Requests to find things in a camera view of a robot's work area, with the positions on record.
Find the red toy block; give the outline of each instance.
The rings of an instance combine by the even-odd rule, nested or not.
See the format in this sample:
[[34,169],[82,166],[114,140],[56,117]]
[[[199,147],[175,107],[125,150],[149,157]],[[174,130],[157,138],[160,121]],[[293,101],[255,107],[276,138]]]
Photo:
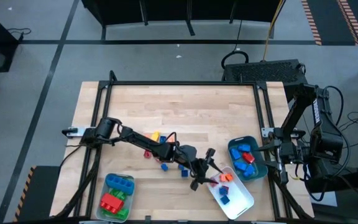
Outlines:
[[215,186],[217,186],[217,184],[215,184],[215,183],[209,183],[210,185],[211,185],[211,187],[215,187]]
[[109,193],[105,193],[100,200],[100,207],[113,214],[116,214],[118,211],[120,211],[122,206],[124,206],[124,202]]
[[146,159],[150,159],[150,158],[152,157],[152,153],[145,150],[143,156],[144,156]]
[[254,162],[255,158],[251,155],[251,153],[245,152],[242,154],[242,158],[248,162],[248,164],[251,164]]

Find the toy block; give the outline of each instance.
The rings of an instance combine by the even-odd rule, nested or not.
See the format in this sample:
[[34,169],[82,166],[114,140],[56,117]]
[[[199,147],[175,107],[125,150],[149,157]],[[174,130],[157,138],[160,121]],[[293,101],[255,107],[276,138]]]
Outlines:
[[221,202],[225,205],[227,203],[230,202],[229,198],[227,197],[227,195],[221,197]]
[[125,199],[127,197],[127,195],[124,192],[122,192],[120,190],[116,190],[116,189],[110,190],[110,194],[122,201],[125,201]]
[[215,186],[217,186],[217,184],[215,184],[215,183],[209,183],[210,185],[211,185],[211,187],[215,187]]
[[251,164],[254,162],[255,158],[251,155],[251,153],[245,152],[242,154],[242,158],[248,162],[248,164]]
[[239,147],[237,149],[241,152],[250,152],[251,151],[251,147],[248,144],[239,145]]
[[245,164],[244,162],[234,162],[234,167],[238,170],[246,171],[247,164]]
[[129,209],[128,208],[123,208],[120,211],[118,211],[116,214],[113,214],[107,210],[102,210],[103,215],[109,217],[109,218],[118,218],[121,220],[125,220],[128,217],[129,214]]
[[163,169],[166,172],[168,171],[168,166],[166,164],[161,164],[161,169]]
[[155,142],[160,142],[160,132],[156,131],[152,134],[151,140]]
[[181,171],[181,176],[182,176],[183,178],[187,178],[187,177],[189,176],[189,171],[188,171],[188,170],[182,170],[182,171]]
[[175,137],[174,137],[174,135],[172,135],[171,137],[169,137],[169,138],[167,139],[167,142],[175,142]]
[[221,179],[221,182],[230,182],[233,180],[233,176],[231,174],[221,174],[219,178]]
[[124,202],[109,193],[105,193],[100,200],[100,207],[113,214],[116,214],[118,211],[120,211],[122,206],[124,206]]
[[237,151],[237,149],[234,149],[234,148],[230,149],[230,154],[234,160],[238,160],[241,158],[241,154],[239,151]]
[[108,187],[120,190],[128,195],[132,195],[135,189],[135,184],[132,181],[123,179],[114,174],[110,174],[106,177],[106,184]]
[[242,174],[244,177],[250,177],[255,173],[255,168],[252,165],[248,165],[246,171]]
[[166,136],[160,136],[160,143],[163,143],[167,140]]
[[227,195],[228,191],[225,187],[219,188],[219,194],[220,195]]
[[144,156],[146,159],[150,159],[150,158],[152,157],[152,153],[145,150],[143,156]]

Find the blue container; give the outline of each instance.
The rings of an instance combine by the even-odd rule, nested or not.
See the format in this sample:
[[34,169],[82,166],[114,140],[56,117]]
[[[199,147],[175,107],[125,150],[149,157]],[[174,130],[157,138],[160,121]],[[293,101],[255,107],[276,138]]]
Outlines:
[[[255,169],[255,173],[249,177],[244,177],[244,175],[242,175],[244,171],[237,170],[237,168],[234,166],[234,162],[244,162],[246,164],[247,162],[242,157],[240,159],[235,160],[230,153],[230,149],[232,148],[237,149],[237,147],[242,144],[248,144],[250,146],[251,148],[250,153],[255,158],[255,161],[252,163],[252,167]],[[241,181],[255,180],[261,177],[265,177],[267,175],[267,167],[265,165],[258,163],[264,161],[264,158],[262,157],[260,151],[256,151],[256,149],[258,148],[259,146],[256,143],[255,138],[252,136],[246,136],[229,141],[227,152],[230,155],[232,167]]]

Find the black mat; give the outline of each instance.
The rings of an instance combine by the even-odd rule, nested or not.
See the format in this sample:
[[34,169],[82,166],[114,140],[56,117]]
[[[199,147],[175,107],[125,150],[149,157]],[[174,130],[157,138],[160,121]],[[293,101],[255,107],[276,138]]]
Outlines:
[[302,0],[318,45],[358,45],[358,0]]

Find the wooden tabletop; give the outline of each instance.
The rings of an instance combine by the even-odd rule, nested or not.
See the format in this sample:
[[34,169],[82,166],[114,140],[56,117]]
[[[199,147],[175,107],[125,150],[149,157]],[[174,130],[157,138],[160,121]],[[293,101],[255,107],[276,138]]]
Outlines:
[[[83,82],[73,126],[89,126],[93,113],[98,82]],[[276,126],[281,126],[288,113],[282,83],[267,83],[270,104]],[[102,96],[99,116],[102,114]],[[264,122],[267,124],[263,94],[260,91]],[[129,86],[112,88],[109,117],[118,118],[123,125],[139,133],[160,131],[168,135],[178,133],[178,140],[197,148],[197,157],[204,157],[206,150],[216,150],[214,159],[218,167],[231,166],[227,144],[231,139],[253,136],[262,145],[259,123],[251,86]],[[70,139],[68,144],[77,144]],[[73,148],[66,148],[65,156]],[[130,220],[227,220],[218,203],[200,185],[196,192],[190,189],[191,179],[182,179],[177,164],[167,164],[168,172],[154,159],[145,159],[144,151],[131,144],[119,142],[116,146],[103,146],[98,181],[94,196],[92,218],[95,217],[103,181],[108,173],[132,175],[135,193]],[[56,188],[50,214],[57,214],[71,199],[78,188],[85,149],[72,155],[64,164]],[[286,166],[294,176],[294,166]],[[214,174],[209,169],[207,176]],[[252,194],[255,204],[237,220],[274,220],[272,199],[267,177],[244,185]],[[313,215],[313,209],[303,182],[290,179],[288,189],[303,209]],[[285,217],[282,195],[277,188],[280,214]],[[83,195],[81,215],[85,214],[88,190]]]

